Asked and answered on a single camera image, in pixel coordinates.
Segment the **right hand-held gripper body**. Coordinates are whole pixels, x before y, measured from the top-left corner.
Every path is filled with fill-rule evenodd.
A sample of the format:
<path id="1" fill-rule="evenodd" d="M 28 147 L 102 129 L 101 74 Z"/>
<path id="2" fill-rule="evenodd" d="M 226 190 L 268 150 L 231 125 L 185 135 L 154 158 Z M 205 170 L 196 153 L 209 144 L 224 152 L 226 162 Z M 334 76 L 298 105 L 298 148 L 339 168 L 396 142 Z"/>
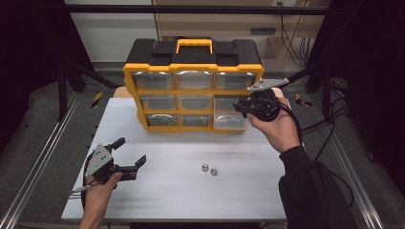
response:
<path id="1" fill-rule="evenodd" d="M 253 115 L 262 121 L 274 120 L 279 112 L 279 99 L 274 92 L 274 88 L 288 84 L 288 79 L 263 79 L 254 83 L 247 90 L 250 92 L 248 101 L 253 109 Z"/>

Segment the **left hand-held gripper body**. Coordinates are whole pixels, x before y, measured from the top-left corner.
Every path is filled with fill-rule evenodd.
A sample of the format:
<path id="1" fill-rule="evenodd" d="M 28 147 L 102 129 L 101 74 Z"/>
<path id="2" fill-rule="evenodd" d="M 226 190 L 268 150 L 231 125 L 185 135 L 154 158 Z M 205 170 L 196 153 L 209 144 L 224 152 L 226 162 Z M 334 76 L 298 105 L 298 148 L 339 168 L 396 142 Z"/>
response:
<path id="1" fill-rule="evenodd" d="M 136 180 L 138 169 L 133 166 L 119 166 L 114 163 L 112 151 L 98 144 L 89 160 L 85 177 L 94 176 L 101 184 L 105 184 L 114 173 L 122 173 L 120 181 Z"/>

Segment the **clear plastic drawer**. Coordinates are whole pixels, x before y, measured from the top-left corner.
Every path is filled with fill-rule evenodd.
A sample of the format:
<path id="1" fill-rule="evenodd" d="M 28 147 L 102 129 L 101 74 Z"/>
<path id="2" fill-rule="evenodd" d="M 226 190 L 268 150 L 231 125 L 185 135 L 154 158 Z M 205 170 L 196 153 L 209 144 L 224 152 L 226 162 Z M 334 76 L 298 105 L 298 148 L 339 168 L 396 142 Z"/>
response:
<path id="1" fill-rule="evenodd" d="M 213 127 L 219 130 L 245 130 L 247 120 L 241 114 L 215 114 Z"/>

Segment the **yellow black storage organizer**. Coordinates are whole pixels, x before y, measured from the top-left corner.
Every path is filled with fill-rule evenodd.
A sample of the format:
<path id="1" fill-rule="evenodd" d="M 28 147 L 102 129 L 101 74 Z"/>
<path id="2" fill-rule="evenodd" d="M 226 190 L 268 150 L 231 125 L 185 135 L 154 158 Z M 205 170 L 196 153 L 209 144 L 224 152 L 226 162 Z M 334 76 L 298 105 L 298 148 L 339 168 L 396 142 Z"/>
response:
<path id="1" fill-rule="evenodd" d="M 263 76 L 264 67 L 257 52 L 255 42 L 246 39 L 235 39 L 232 41 L 216 41 L 213 39 L 178 39 L 176 41 L 138 39 L 134 42 L 123 66 L 125 86 L 133 96 L 136 105 L 137 101 L 135 99 L 132 73 L 174 73 L 179 71 L 255 73 L 254 84 Z M 168 131 L 152 130 L 149 132 L 180 131 L 243 132 L 174 129 Z"/>

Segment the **person's right hand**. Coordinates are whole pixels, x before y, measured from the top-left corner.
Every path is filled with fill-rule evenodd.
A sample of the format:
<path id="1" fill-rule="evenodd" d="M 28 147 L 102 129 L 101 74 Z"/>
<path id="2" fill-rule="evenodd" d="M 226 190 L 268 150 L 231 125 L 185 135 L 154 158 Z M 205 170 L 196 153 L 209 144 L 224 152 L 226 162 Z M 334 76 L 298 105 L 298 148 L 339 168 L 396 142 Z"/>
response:
<path id="1" fill-rule="evenodd" d="M 301 145 L 296 124 L 286 111 L 281 111 L 278 116 L 265 122 L 253 114 L 247 116 L 250 124 L 262 132 L 270 145 L 280 154 Z"/>

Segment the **person's left hand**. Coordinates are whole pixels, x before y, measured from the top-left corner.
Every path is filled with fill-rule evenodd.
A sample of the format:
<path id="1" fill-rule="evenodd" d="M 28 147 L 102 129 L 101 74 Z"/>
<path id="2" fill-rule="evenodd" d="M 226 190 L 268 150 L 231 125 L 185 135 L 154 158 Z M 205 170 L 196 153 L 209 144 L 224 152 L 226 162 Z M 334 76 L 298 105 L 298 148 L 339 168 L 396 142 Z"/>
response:
<path id="1" fill-rule="evenodd" d="M 91 188 L 86 191 L 84 217 L 86 219 L 103 219 L 112 196 L 113 190 L 122 177 L 122 173 L 114 173 L 105 184 L 101 184 L 94 176 L 86 181 Z"/>

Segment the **black yellow hazard tape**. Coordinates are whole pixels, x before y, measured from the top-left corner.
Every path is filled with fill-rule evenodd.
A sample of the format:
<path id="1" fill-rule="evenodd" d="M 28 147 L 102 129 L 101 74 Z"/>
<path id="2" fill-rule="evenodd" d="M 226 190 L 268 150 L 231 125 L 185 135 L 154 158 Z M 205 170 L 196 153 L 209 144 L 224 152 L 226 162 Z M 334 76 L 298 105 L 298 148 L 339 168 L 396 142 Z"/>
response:
<path id="1" fill-rule="evenodd" d="M 307 107 L 312 107 L 311 102 L 304 101 L 300 94 L 295 94 L 295 101 L 297 105 L 303 105 Z"/>
<path id="2" fill-rule="evenodd" d="M 91 108 L 96 108 L 97 107 L 102 95 L 103 95 L 103 92 L 96 93 L 96 95 L 94 97 L 94 100 L 92 102 Z"/>

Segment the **set of clear organizer drawers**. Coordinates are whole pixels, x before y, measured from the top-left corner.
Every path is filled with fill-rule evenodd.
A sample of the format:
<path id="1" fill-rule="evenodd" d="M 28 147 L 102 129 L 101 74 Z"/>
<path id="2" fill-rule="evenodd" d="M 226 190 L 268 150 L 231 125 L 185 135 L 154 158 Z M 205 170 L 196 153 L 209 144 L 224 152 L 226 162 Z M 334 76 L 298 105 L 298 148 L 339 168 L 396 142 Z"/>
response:
<path id="1" fill-rule="evenodd" d="M 214 115 L 238 114 L 233 103 L 247 95 L 255 73 L 208 71 L 134 72 L 139 121 L 149 130 L 219 130 Z"/>

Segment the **wooden board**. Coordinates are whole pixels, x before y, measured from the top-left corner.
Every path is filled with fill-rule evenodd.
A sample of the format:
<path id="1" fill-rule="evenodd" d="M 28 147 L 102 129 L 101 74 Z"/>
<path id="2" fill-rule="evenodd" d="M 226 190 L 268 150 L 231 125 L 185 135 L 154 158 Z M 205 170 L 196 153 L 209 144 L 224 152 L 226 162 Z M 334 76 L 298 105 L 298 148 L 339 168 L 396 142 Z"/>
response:
<path id="1" fill-rule="evenodd" d="M 113 98 L 132 98 L 126 87 L 119 87 L 115 90 Z"/>

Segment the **black metal stand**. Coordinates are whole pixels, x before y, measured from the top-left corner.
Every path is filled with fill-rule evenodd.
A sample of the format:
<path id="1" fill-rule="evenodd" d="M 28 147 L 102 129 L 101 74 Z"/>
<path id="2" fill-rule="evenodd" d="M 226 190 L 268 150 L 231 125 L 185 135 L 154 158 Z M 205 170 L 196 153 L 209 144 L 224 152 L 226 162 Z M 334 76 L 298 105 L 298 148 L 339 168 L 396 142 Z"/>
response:
<path id="1" fill-rule="evenodd" d="M 101 83 L 102 85 L 110 88 L 117 89 L 119 85 L 105 77 L 99 75 L 94 70 L 86 68 L 77 62 L 64 62 L 57 69 L 57 89 L 58 89 L 58 102 L 59 102 L 59 115 L 58 121 L 61 121 L 68 112 L 67 101 L 67 87 L 66 82 L 69 82 L 75 92 L 82 92 L 86 85 L 81 78 L 81 75 L 87 75 L 93 80 Z"/>
<path id="2" fill-rule="evenodd" d="M 300 72 L 288 77 L 288 83 L 286 86 L 300 80 L 304 76 L 309 78 L 305 84 L 305 90 L 307 93 L 316 93 L 319 89 L 322 89 L 321 113 L 327 121 L 331 121 L 331 74 L 328 67 L 328 61 L 325 59 L 316 60 L 314 63 L 306 66 Z"/>

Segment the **black curtain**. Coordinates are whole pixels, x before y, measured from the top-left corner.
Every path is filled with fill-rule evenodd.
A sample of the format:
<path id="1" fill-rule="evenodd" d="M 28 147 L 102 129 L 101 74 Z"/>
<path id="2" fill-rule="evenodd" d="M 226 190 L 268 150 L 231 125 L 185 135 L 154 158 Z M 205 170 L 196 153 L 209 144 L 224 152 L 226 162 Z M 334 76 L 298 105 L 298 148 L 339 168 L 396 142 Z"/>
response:
<path id="1" fill-rule="evenodd" d="M 0 0 L 0 153 L 29 109 L 29 95 L 67 76 L 84 81 L 71 65 L 93 67 L 65 0 Z"/>
<path id="2" fill-rule="evenodd" d="M 313 50 L 335 37 L 328 67 L 347 80 L 361 135 L 405 195 L 405 0 L 330 0 Z"/>

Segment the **black horizontal frame bar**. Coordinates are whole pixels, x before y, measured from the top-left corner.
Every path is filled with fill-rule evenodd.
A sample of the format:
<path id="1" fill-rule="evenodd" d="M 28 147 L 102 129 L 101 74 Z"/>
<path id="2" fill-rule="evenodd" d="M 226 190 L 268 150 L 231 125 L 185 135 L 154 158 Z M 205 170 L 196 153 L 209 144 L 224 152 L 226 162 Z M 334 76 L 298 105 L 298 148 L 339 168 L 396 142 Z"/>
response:
<path id="1" fill-rule="evenodd" d="M 197 14 L 283 14 L 327 15 L 329 8 L 244 7 L 244 6 L 146 6 L 146 5 L 66 5 L 69 12 L 81 13 L 197 13 Z"/>

